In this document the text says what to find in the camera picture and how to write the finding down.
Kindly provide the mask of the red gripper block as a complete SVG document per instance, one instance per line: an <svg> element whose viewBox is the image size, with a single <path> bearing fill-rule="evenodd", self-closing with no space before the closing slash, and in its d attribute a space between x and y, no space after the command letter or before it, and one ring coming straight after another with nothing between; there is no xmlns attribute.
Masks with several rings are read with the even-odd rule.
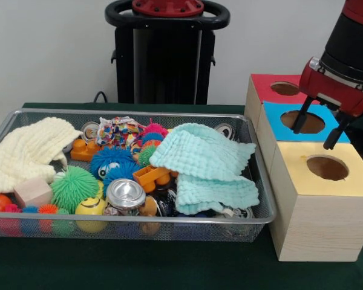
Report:
<svg viewBox="0 0 363 290"><path fill-rule="evenodd" d="M313 57L303 69L299 90L308 96L293 122L294 134L301 132L307 121L307 111L317 98L320 102L331 104L335 109L343 112L338 113L339 125L329 133L323 144L325 150L333 150L350 124L352 116L358 117L363 114L363 85L334 75L322 66L317 57Z"/></svg>

